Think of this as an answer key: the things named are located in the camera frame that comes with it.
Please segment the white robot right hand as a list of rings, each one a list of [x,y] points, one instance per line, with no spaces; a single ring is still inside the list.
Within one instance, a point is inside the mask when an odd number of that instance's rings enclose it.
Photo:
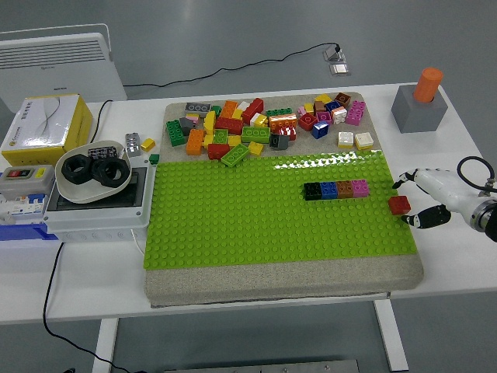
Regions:
[[[464,220],[479,232],[489,232],[494,221],[495,201],[490,197],[480,197],[452,171],[442,169],[414,169],[399,176],[392,186],[399,188],[412,181],[439,202],[438,205],[414,215],[402,215],[403,222],[415,228],[433,228],[447,223],[453,212],[461,214]]]

